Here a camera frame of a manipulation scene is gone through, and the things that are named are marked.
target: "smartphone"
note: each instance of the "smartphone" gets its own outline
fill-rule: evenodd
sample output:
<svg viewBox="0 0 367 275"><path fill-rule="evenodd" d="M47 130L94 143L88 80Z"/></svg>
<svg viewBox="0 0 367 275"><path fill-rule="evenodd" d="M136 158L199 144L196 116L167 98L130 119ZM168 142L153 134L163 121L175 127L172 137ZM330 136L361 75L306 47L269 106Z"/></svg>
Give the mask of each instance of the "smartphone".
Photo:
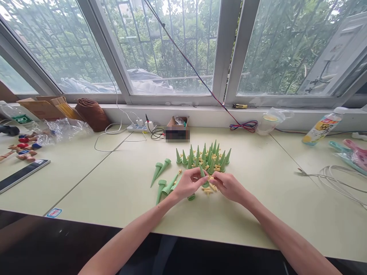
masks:
<svg viewBox="0 0 367 275"><path fill-rule="evenodd" d="M11 176L0 181L0 194L12 188L14 185L21 182L25 178L29 177L34 172L40 170L42 167L46 166L50 162L51 162L50 160L43 160L43 159L35 160L34 162L27 165L23 169L19 170L18 172L15 172Z"/></svg>

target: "plastic bottle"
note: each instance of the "plastic bottle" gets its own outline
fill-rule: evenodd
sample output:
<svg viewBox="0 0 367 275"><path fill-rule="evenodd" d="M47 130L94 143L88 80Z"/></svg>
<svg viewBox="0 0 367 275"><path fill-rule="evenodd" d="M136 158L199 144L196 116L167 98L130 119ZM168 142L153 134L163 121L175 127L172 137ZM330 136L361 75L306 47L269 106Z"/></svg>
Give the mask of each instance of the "plastic bottle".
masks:
<svg viewBox="0 0 367 275"><path fill-rule="evenodd" d="M40 128L36 122L34 122L29 116L27 116L20 109L10 106L5 101L0 100L0 110L7 116L14 119L20 125L30 131L39 131Z"/></svg>
<svg viewBox="0 0 367 275"><path fill-rule="evenodd" d="M314 146L334 129L343 119L343 114L348 108L336 107L334 111L325 115L302 139L304 144Z"/></svg>

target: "hand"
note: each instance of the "hand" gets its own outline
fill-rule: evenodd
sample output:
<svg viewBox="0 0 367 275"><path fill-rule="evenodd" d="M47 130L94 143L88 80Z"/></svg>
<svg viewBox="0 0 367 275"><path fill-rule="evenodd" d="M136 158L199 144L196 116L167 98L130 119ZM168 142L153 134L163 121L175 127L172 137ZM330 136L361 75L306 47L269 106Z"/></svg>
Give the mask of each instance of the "hand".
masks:
<svg viewBox="0 0 367 275"><path fill-rule="evenodd" d="M206 176L201 178L199 167L186 170L172 194L175 194L179 200L190 197L208 180L208 173L205 170L204 173Z"/></svg>
<svg viewBox="0 0 367 275"><path fill-rule="evenodd" d="M214 179L209 182L215 185L227 199L247 207L249 200L254 198L232 174L215 171L212 177Z"/></svg>

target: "windowsill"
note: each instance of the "windowsill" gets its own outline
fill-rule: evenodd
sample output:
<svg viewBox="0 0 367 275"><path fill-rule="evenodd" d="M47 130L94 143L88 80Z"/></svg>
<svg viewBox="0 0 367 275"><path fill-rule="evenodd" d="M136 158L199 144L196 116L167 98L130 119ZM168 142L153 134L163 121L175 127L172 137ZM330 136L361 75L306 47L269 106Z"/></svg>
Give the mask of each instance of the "windowsill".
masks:
<svg viewBox="0 0 367 275"><path fill-rule="evenodd" d="M129 124L130 121L126 114L123 114L115 104L100 104L110 120L114 123ZM236 124L233 118L226 113L222 107L211 106L166 106L166 105L127 105L119 104L119 107L125 112L134 112L141 119L145 120L145 114L148 118L158 125L167 125L170 118L174 115L189 116L191 127L214 127L228 128L230 124ZM238 122L244 123L250 120L261 120L262 114L270 108L248 108L233 109L228 107L230 113ZM291 109L294 112L292 119L285 120L278 128L282 130L310 130L315 123L325 114L331 113L333 109ZM131 120L136 117L128 113ZM361 109L349 109L344 115L343 121L338 125L338 131L366 131L367 130L367 112Z"/></svg>

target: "small box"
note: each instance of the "small box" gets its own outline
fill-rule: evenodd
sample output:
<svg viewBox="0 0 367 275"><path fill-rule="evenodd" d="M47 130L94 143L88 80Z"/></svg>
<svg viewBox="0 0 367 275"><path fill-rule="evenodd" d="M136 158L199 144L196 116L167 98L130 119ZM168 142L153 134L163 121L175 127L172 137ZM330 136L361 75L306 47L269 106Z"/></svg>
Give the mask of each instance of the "small box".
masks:
<svg viewBox="0 0 367 275"><path fill-rule="evenodd" d="M27 108L39 119L57 120L60 118L72 118L84 121L81 116L72 109L63 96L45 96L18 100L21 106Z"/></svg>
<svg viewBox="0 0 367 275"><path fill-rule="evenodd" d="M176 125L175 118L172 117L164 130L166 142L190 142L189 116L181 116L180 118L186 122L186 126Z"/></svg>

